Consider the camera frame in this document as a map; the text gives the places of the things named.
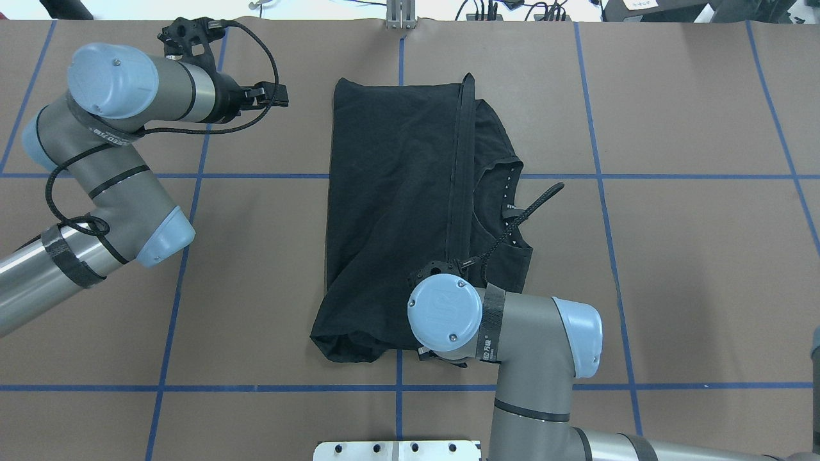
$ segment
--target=blue grid line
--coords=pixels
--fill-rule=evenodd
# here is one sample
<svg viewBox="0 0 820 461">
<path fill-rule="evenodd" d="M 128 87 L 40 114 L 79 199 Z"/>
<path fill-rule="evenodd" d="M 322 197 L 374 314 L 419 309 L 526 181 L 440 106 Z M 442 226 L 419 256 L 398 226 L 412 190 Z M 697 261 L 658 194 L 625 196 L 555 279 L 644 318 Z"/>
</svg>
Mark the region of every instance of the blue grid line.
<svg viewBox="0 0 820 461">
<path fill-rule="evenodd" d="M 157 392 L 157 388 L 110 384 L 1 384 L 0 392 Z"/>
<path fill-rule="evenodd" d="M 57 27 L 57 22 L 52 21 L 52 24 L 48 27 L 48 33 L 46 34 L 46 40 L 43 42 L 43 48 L 40 49 L 40 56 L 37 58 L 37 64 L 34 66 L 34 72 L 31 74 L 31 80 L 29 80 L 29 86 L 25 89 L 25 94 L 23 94 L 23 102 L 20 103 L 20 111 L 17 112 L 17 118 L 14 120 L 14 125 L 11 127 L 11 133 L 8 135 L 8 142 L 6 142 L 6 150 L 2 153 L 2 159 L 0 159 L 0 173 L 2 173 L 3 169 L 6 168 L 6 162 L 8 162 L 8 156 L 11 153 L 11 146 L 14 145 L 14 138 L 17 136 L 17 130 L 20 129 L 20 123 L 23 120 L 23 112 L 25 112 L 25 107 L 29 105 L 29 97 L 31 96 L 31 90 L 34 89 L 34 82 L 37 81 L 37 74 L 40 72 L 40 67 L 43 66 L 43 59 L 46 57 L 46 50 L 48 50 L 48 45 L 51 44 L 51 38 L 54 35 L 54 28 Z"/>
<path fill-rule="evenodd" d="M 216 65 L 216 70 L 221 71 L 222 65 L 225 62 L 225 54 L 228 45 L 228 29 L 225 30 L 225 36 L 222 38 L 222 47 L 219 56 L 219 62 Z M 211 124 L 206 125 L 206 130 L 211 129 Z M 194 218 L 197 213 L 197 206 L 199 202 L 199 191 L 202 188 L 203 174 L 205 172 L 205 162 L 207 161 L 207 148 L 210 135 L 205 135 L 203 139 L 202 153 L 199 156 L 199 168 L 197 169 L 197 182 L 194 186 L 194 197 L 191 200 L 191 212 L 189 221 L 194 223 Z M 168 376 L 168 363 L 171 361 L 171 346 L 174 344 L 174 334 L 176 332 L 176 318 L 180 311 L 180 301 L 182 299 L 182 282 L 185 278 L 185 268 L 188 266 L 188 256 L 190 247 L 185 247 L 182 251 L 182 261 L 180 262 L 180 273 L 176 279 L 176 291 L 174 293 L 174 304 L 171 308 L 171 320 L 168 323 L 168 336 L 165 341 L 165 351 L 162 355 L 162 368 L 160 369 L 159 385 L 157 389 L 157 398 L 154 401 L 154 412 L 151 418 L 151 429 L 148 433 L 148 446 L 145 449 L 145 461 L 151 461 L 153 457 L 153 447 L 157 440 L 157 429 L 159 427 L 159 417 L 162 411 L 162 397 L 164 395 L 164 388 L 166 378 Z"/>
<path fill-rule="evenodd" d="M 404 440 L 404 351 L 396 351 L 396 440 Z"/>
<path fill-rule="evenodd" d="M 392 384 L 309 384 L 309 385 L 258 385 L 258 386 L 165 386 L 165 392 L 258 392 L 258 393 L 289 393 L 289 392 L 395 392 Z"/>
<path fill-rule="evenodd" d="M 404 40 L 407 35 L 399 39 L 399 86 L 404 86 Z M 396 351 L 396 440 L 404 438 L 404 351 Z"/>
<path fill-rule="evenodd" d="M 811 382 L 690 382 L 636 384 L 638 390 L 811 389 Z"/>
<path fill-rule="evenodd" d="M 402 384 L 402 392 L 495 392 L 495 384 Z M 393 384 L 328 384 L 328 385 L 165 385 L 163 393 L 301 393 L 301 392 L 395 392 Z M 630 390 L 627 383 L 575 384 L 580 391 Z M 739 390 L 739 389 L 812 389 L 811 381 L 757 382 L 677 382 L 637 383 L 637 390 Z M 109 384 L 5 384 L 0 392 L 158 392 L 160 386 Z"/>
<path fill-rule="evenodd" d="M 327 173 L 154 173 L 162 179 L 294 179 L 326 180 Z M 48 173 L 0 173 L 0 178 L 47 179 Z M 73 179 L 67 173 L 58 179 Z M 820 180 L 820 175 L 709 175 L 690 173 L 525 173 L 525 180 Z"/>
<path fill-rule="evenodd" d="M 617 310 L 621 317 L 621 339 L 623 341 L 623 354 L 626 361 L 626 379 L 629 381 L 629 394 L 632 400 L 632 416 L 635 419 L 635 433 L 644 435 L 643 425 L 640 422 L 640 407 L 638 405 L 638 391 L 635 387 L 635 372 L 632 369 L 632 354 L 629 347 L 629 333 L 626 330 L 626 314 L 623 309 L 623 297 L 621 293 L 621 281 L 617 272 L 617 261 L 615 259 L 615 246 L 613 244 L 612 227 L 609 223 L 609 210 L 607 209 L 606 194 L 604 192 L 604 178 L 601 172 L 601 161 L 598 155 L 598 139 L 595 136 L 595 123 L 592 120 L 592 103 L 590 101 L 590 89 L 586 81 L 586 69 L 584 68 L 584 52 L 581 46 L 581 29 L 578 23 L 575 26 L 575 43 L 578 51 L 578 66 L 581 70 L 581 86 L 584 89 L 584 104 L 586 105 L 586 121 L 590 128 L 590 142 L 592 145 L 592 158 L 595 163 L 595 174 L 598 179 L 598 194 L 601 200 L 601 211 L 604 215 L 604 230 L 607 236 L 607 247 L 609 251 L 609 266 L 612 269 L 615 281 L 615 291 L 617 294 Z"/>
<path fill-rule="evenodd" d="M 791 171 L 791 177 L 795 181 L 797 195 L 800 198 L 800 206 L 803 207 L 803 214 L 806 216 L 806 222 L 809 224 L 809 231 L 812 234 L 812 240 L 814 240 L 814 249 L 817 251 L 818 256 L 820 256 L 820 239 L 818 238 L 818 232 L 817 229 L 815 229 L 814 227 L 814 220 L 812 220 L 812 214 L 809 211 L 809 205 L 806 203 L 806 198 L 803 195 L 803 188 L 800 186 L 800 180 L 798 179 L 797 170 L 795 169 L 795 162 L 791 158 L 789 144 L 786 143 L 786 137 L 783 135 L 783 128 L 780 125 L 780 118 L 777 117 L 777 110 L 774 108 L 774 103 L 772 102 L 772 95 L 768 91 L 766 77 L 765 75 L 763 75 L 763 68 L 760 66 L 758 46 L 754 42 L 754 34 L 752 34 L 752 23 L 750 21 L 746 21 L 746 33 L 749 35 L 749 45 L 751 45 L 752 48 L 754 66 L 758 69 L 758 77 L 760 77 L 760 86 L 763 87 L 763 95 L 766 97 L 766 104 L 768 104 L 769 111 L 772 113 L 772 120 L 774 121 L 774 127 L 777 130 L 777 137 L 780 138 L 780 145 L 783 147 L 783 154 L 786 156 L 786 163 L 789 164 L 789 171 Z"/>
</svg>

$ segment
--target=metal bracket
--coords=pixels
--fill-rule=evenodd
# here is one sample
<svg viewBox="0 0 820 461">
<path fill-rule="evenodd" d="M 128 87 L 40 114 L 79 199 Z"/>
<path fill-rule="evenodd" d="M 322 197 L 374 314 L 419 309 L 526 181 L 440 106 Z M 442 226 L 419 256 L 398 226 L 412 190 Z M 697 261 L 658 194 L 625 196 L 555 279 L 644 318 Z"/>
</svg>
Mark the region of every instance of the metal bracket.
<svg viewBox="0 0 820 461">
<path fill-rule="evenodd" d="M 475 440 L 324 442 L 313 461 L 476 461 L 481 443 Z"/>
<path fill-rule="evenodd" d="M 388 29 L 416 29 L 416 0 L 387 0 Z"/>
</svg>

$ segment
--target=black velcro strap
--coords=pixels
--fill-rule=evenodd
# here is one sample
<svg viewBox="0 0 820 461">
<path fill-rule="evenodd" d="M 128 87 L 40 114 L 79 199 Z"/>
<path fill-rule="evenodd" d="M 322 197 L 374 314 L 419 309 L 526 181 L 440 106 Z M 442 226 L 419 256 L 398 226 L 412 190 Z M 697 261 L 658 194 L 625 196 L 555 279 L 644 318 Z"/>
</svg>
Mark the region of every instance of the black velcro strap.
<svg viewBox="0 0 820 461">
<path fill-rule="evenodd" d="M 85 213 L 85 217 L 90 217 L 90 216 L 91 216 L 91 213 Z M 93 219 L 89 219 L 89 227 L 91 228 L 92 231 L 99 231 L 100 230 L 99 227 L 97 227 L 97 223 Z M 114 259 L 119 261 L 120 264 L 122 264 L 123 266 L 128 264 L 128 260 L 125 259 L 125 257 L 122 256 L 122 254 L 120 254 L 119 251 L 116 251 L 116 248 L 114 248 L 114 245 L 112 245 L 111 242 L 108 241 L 108 239 L 105 237 L 104 234 L 97 235 L 97 240 L 100 241 L 102 246 L 106 250 L 108 250 L 108 252 L 111 254 L 111 256 L 113 256 Z"/>
<path fill-rule="evenodd" d="M 575 429 L 575 432 L 578 432 L 578 436 L 581 438 L 581 445 L 584 446 L 584 460 L 592 461 L 592 447 L 590 447 L 590 439 L 580 427 L 573 427 L 573 429 Z"/>
<path fill-rule="evenodd" d="M 532 418 L 532 419 L 540 419 L 541 421 L 548 421 L 548 422 L 567 422 L 569 421 L 569 413 L 547 413 L 547 412 L 540 412 L 538 410 L 531 410 L 525 409 L 523 407 L 517 407 L 513 404 L 508 404 L 507 402 L 502 402 L 501 400 L 495 400 L 495 407 L 499 410 L 504 410 L 507 413 L 517 414 L 518 416 L 523 416 L 524 418 Z"/>
<path fill-rule="evenodd" d="M 519 217 L 524 214 L 524 210 L 520 208 L 515 208 L 513 205 L 507 205 L 507 207 L 501 210 L 501 219 L 505 221 L 507 219 L 513 219 L 514 217 Z"/>
<path fill-rule="evenodd" d="M 501 340 L 501 321 L 504 317 L 504 300 L 507 292 L 488 283 L 484 292 L 481 324 L 478 326 L 476 357 L 482 362 L 497 363 Z"/>
<path fill-rule="evenodd" d="M 71 281 L 83 288 L 91 288 L 106 278 L 100 276 L 88 264 L 77 259 L 77 255 L 71 251 L 68 243 L 62 238 L 60 228 L 51 226 L 40 234 L 43 247 L 54 264 L 66 274 Z"/>
<path fill-rule="evenodd" d="M 125 133 L 124 131 L 119 131 L 117 128 L 109 126 L 98 116 L 86 112 L 85 109 L 71 97 L 70 93 L 66 93 L 66 102 L 68 103 L 68 110 L 71 111 L 71 115 L 73 115 L 80 124 L 111 145 L 127 146 L 143 137 L 143 135 Z"/>
<path fill-rule="evenodd" d="M 143 171 L 148 171 L 148 165 L 140 165 L 139 167 L 134 167 L 130 170 L 123 171 L 119 175 L 114 176 L 110 180 L 107 180 L 104 183 L 98 185 L 97 187 L 91 189 L 91 192 L 89 192 L 89 199 L 97 197 L 114 184 L 127 180 L 131 176 L 136 175 L 137 173 L 142 173 Z"/>
<path fill-rule="evenodd" d="M 649 443 L 649 440 L 641 436 L 621 435 L 625 436 L 632 444 L 632 448 L 635 449 L 635 454 L 638 455 L 638 461 L 658 461 L 658 454 L 655 453 L 655 449 L 652 448 L 652 444 Z"/>
<path fill-rule="evenodd" d="M 174 61 L 174 62 L 176 62 L 177 64 L 180 65 L 180 67 L 185 69 L 185 73 L 188 74 L 188 80 L 190 80 L 190 82 L 191 82 L 191 88 L 194 90 L 193 92 L 191 92 L 191 102 L 188 104 L 188 108 L 185 109 L 185 113 L 182 114 L 182 116 L 180 118 L 176 119 L 176 120 L 182 120 L 182 119 L 186 118 L 188 116 L 188 114 L 191 113 L 191 109 L 194 108 L 194 103 L 197 101 L 197 82 L 194 81 L 194 76 L 191 75 L 191 71 L 188 70 L 188 67 L 185 64 L 183 64 L 179 61 Z"/>
</svg>

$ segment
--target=metal plate with holes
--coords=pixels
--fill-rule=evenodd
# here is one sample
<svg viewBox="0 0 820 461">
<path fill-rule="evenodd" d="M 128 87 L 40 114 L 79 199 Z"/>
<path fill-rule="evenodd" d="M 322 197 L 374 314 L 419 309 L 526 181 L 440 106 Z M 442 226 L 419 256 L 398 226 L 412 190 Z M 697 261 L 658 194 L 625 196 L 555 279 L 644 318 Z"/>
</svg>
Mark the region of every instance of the metal plate with holes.
<svg viewBox="0 0 820 461">
<path fill-rule="evenodd" d="M 322 442 L 313 461 L 481 461 L 481 443 L 472 440 Z"/>
</svg>

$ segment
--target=silver metal arm segment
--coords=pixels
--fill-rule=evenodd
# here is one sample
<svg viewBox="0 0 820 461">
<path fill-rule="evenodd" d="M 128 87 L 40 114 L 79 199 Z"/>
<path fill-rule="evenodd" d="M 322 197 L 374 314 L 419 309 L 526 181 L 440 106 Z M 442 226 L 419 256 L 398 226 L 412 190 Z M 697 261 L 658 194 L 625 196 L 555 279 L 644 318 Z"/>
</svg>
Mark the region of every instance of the silver metal arm segment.
<svg viewBox="0 0 820 461">
<path fill-rule="evenodd" d="M 136 48 L 91 43 L 75 54 L 69 88 L 29 123 L 24 145 L 36 162 L 53 170 L 111 144 L 68 167 L 96 205 L 91 214 L 111 230 L 97 237 L 53 226 L 0 261 L 0 337 L 123 264 L 137 259 L 150 267 L 194 237 L 185 215 L 126 138 L 147 121 L 206 118 L 216 97 L 208 74 Z"/>
<path fill-rule="evenodd" d="M 574 378 L 592 377 L 603 343 L 600 317 L 588 304 L 476 289 L 451 274 L 426 278 L 410 295 L 413 334 L 445 360 L 499 364 L 492 461 L 772 461 L 570 425 Z M 818 447 L 820 328 L 813 347 L 815 453 Z M 796 454 L 790 461 L 820 461 Z"/>
</svg>

